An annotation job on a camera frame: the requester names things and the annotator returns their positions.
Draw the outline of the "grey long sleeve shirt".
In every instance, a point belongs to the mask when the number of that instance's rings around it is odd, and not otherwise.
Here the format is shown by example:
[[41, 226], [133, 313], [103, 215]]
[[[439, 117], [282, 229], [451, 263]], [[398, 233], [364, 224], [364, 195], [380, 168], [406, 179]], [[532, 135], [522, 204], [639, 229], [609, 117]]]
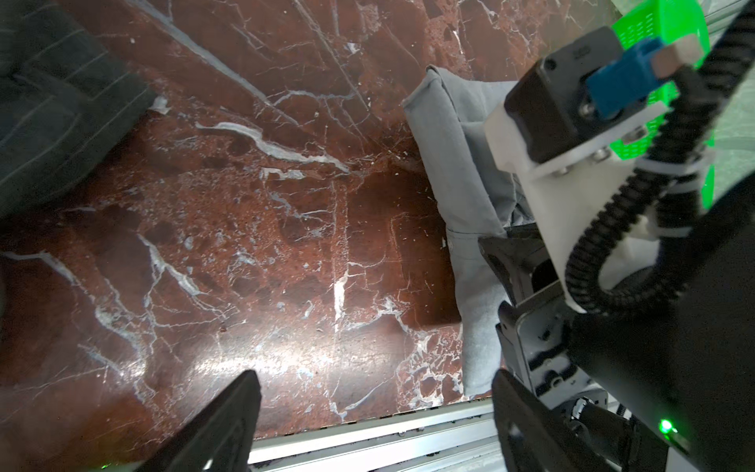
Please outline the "grey long sleeve shirt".
[[495, 326], [509, 295], [482, 256], [479, 239], [505, 237], [533, 222], [517, 178], [501, 171], [484, 122], [515, 84], [466, 80], [430, 66], [402, 106], [430, 180], [446, 241], [462, 320], [462, 385], [467, 397], [487, 393], [501, 365]]

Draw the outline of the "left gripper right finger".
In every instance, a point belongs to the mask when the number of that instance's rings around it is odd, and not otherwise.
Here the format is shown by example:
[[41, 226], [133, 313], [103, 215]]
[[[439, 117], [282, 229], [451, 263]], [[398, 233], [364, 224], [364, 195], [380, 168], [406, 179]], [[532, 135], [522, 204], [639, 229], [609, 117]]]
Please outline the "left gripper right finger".
[[628, 420], [580, 397], [550, 410], [511, 373], [493, 380], [495, 426], [509, 471], [611, 471], [629, 462]]

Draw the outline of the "green plastic basket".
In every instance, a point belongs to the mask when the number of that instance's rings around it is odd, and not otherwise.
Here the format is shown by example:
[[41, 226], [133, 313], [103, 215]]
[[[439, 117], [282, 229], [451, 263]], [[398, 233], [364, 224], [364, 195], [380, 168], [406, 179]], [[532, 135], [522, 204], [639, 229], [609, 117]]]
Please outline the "green plastic basket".
[[[619, 37], [624, 49], [629, 49], [642, 39], [658, 37], [665, 43], [672, 43], [686, 37], [696, 35], [704, 51], [704, 56], [710, 52], [711, 41], [706, 25], [705, 16], [698, 1], [691, 0], [661, 0], [643, 1], [628, 13], [623, 15], [612, 26]], [[662, 102], [664, 105], [678, 97], [678, 89], [672, 83], [655, 90], [648, 97], [648, 105]], [[647, 123], [648, 136], [625, 145], [621, 141], [611, 144], [611, 150], [620, 159], [635, 159], [646, 153], [652, 139], [663, 124], [664, 118], [659, 117]], [[705, 210], [711, 208], [714, 200], [715, 171], [711, 168], [704, 180], [701, 191], [702, 206]]]

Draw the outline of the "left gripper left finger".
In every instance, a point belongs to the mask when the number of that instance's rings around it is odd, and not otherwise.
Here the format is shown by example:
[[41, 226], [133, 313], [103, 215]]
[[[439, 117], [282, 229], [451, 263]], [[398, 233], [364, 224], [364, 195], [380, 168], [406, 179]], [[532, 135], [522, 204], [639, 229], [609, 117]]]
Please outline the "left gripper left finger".
[[253, 370], [242, 372], [140, 471], [247, 471], [261, 408]]

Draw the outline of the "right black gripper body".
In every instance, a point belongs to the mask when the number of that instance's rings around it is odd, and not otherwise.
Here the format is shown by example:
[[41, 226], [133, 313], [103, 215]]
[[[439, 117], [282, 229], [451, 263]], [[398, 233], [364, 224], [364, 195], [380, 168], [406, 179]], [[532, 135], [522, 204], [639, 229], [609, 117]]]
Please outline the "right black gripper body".
[[512, 291], [495, 331], [504, 370], [548, 409], [587, 397], [629, 421], [627, 466], [611, 471], [754, 467], [754, 180], [721, 197], [693, 247], [680, 299], [619, 321], [570, 309], [536, 226], [484, 237]]

